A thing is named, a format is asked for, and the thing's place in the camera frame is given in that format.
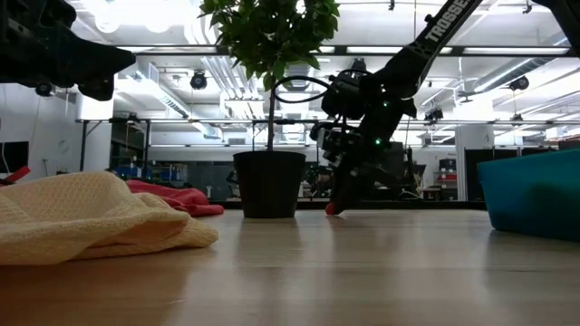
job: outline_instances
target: white ceiling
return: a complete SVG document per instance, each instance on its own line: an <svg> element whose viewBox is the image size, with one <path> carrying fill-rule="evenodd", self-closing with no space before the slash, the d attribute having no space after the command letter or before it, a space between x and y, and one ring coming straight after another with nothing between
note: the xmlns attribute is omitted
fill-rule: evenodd
<svg viewBox="0 0 580 326"><path fill-rule="evenodd" d="M121 26L113 33L103 33L95 25L94 4L105 3L105 0L68 0L79 14L79 19L73 30L81 37L113 44L151 45L151 44L188 44L184 35L184 25L195 20L198 0L116 0L132 4L119 13ZM144 8L152 3L163 3L163 10L158 13L147 12ZM426 14L436 14L443 0L423 0L417 3L417 14L414 14L415 4L410 0L397 0L395 10L388 11L388 1L373 0L341 0L341 17L339 32L328 44L379 44L403 45L411 42L425 26L423 18ZM554 17L545 8L535 5L530 14L522 14L525 0L485 0L476 13L469 18L450 44L455 45L540 45L547 37L560 31ZM171 27L165 33L150 32L145 24L148 22L168 22ZM316 76L336 74L349 68L353 57L328 56L321 57L321 71ZM388 62L389 57L364 58L367 69L374 72ZM510 58L463 58L461 68L463 78L480 78L498 67L509 62ZM219 104L220 93L216 82L209 72L208 86L203 91L194 91L189 86L189 79L194 70L205 70L201 58L196 56L146 56L139 58L142 70L148 63L153 63L160 72L159 81L167 87L180 101L188 105ZM577 59L557 59L548 65L527 75L530 80L528 91L517 96L515 101L506 102L513 96L511 91L495 90L489 96L494 98L497 112L513 112L527 107L539 105L570 92L580 84L573 75L567 81L552 84L551 87L540 85L565 73L580 68ZM440 90L453 80L459 78L458 58L438 58L431 67L428 79L434 82L429 88L425 83L415 97L419 106L424 100ZM115 101L116 110L134 110L142 116L164 117L165 107L147 92L134 91L118 83L121 96ZM314 103L310 110L319 110ZM553 112L562 110L574 111L580 108L580 101L568 103L565 108L554 108Z"/></svg>

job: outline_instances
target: red cloth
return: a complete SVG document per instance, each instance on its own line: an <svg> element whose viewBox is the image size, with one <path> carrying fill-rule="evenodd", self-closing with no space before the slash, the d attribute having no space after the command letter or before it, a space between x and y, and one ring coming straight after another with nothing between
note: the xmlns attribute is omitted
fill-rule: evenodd
<svg viewBox="0 0 580 326"><path fill-rule="evenodd" d="M224 214L224 207L210 205L206 195L194 188L173 189L137 180L127 181L127 186L129 186L133 194L149 193L159 196L171 207L188 212L191 216L216 216Z"/></svg>

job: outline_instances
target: yellow cloth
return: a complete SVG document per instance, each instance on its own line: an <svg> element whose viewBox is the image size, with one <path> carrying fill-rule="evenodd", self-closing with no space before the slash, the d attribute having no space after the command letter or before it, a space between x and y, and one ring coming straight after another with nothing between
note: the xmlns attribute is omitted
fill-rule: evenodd
<svg viewBox="0 0 580 326"><path fill-rule="evenodd" d="M0 265L205 247L213 228L151 194L132 194L109 172L0 187Z"/></svg>

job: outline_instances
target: green leaves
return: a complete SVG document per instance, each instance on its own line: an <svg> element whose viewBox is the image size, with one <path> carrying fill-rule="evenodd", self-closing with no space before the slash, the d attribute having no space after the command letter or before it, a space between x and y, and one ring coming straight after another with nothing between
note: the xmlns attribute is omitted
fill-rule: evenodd
<svg viewBox="0 0 580 326"><path fill-rule="evenodd" d="M217 43L246 68L246 77L264 77L264 88L284 78L290 63L320 63L311 54L320 52L338 30L340 15L335 0L304 0L304 12L295 0L201 0L202 15L212 14L219 24Z"/></svg>

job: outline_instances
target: ceiling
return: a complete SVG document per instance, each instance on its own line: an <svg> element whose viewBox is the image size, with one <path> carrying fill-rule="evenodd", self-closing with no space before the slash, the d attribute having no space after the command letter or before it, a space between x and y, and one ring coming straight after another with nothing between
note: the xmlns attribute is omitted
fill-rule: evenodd
<svg viewBox="0 0 580 326"><path fill-rule="evenodd" d="M192 43L211 43L215 40L215 31L205 26L204 20L194 17L198 15L199 0L67 0L78 13L78 20L73 30L82 38L115 45L133 45L133 51L148 50L151 46L164 44L185 45ZM443 0L421 0L413 3L410 0L396 1L393 11L388 10L388 1L373 0L339 0L341 17L339 19L339 31L328 45L393 45L402 46L410 43L424 27L424 16L436 14ZM108 3L122 4L111 10ZM546 44L546 39L552 35L561 33L561 30L549 11L544 7L533 4L529 14L522 11L526 1L520 0L484 0L483 4L472 15L463 27L456 33L449 45L480 45L480 46L536 46ZM243 86L245 79L241 71L224 69L223 78L212 76L208 58L187 55L148 55L140 56L138 64L121 74L121 81L117 83L117 95L115 96L115 110L130 110L138 113L143 118L166 118L170 114L167 107L156 96L155 91L139 89L135 81L123 80L124 75L132 76L136 71L148 75L148 67L154 65L159 70L159 84L161 88L175 98L176 101L192 110L193 116L198 118L236 118L240 119L240 109L224 109L224 90L219 82L234 82ZM364 60L367 70L375 72L384 66L390 56L367 56ZM320 71L310 71L310 75L327 78L330 74L336 74L340 70L350 68L353 63L352 56L324 56L320 55ZM433 95L442 91L443 87L455 86L462 90L458 81L476 81L506 64L513 64L513 58L499 57L465 57L452 58L440 57L435 60L430 69L428 82L424 82L420 91L415 96L415 103L420 112L432 106L440 106L446 112L446 118L452 117L454 108L461 105L454 101L452 93L436 98L436 101L428 101ZM226 58L218 67L231 66L231 61ZM532 72L526 74L530 86L526 91L516 91L497 88L489 91L485 96L476 96L493 103L495 118L508 119L514 111L526 111L527 108L539 108L540 105L549 103L554 99L565 96L575 90L580 78L574 72L580 68L580 61L576 58L561 58L553 60ZM208 78L208 86L204 90L195 91L189 85L189 80L196 70L203 70ZM228 78L227 70L232 73ZM570 74L563 80L559 77ZM245 97L254 100L267 99L268 94L263 93L260 81L256 92L253 94L243 93ZM561 115L562 112L576 112L580 110L580 98L570 96L564 104L554 105L549 110L542 110L543 118L552 119ZM256 115L267 112L266 103L262 106L262 112L246 110L247 118L255 118ZM287 106L279 108L284 114L285 110L293 113L301 112L302 118L323 116L320 111L320 101L310 105L303 105L295 109Z"/></svg>

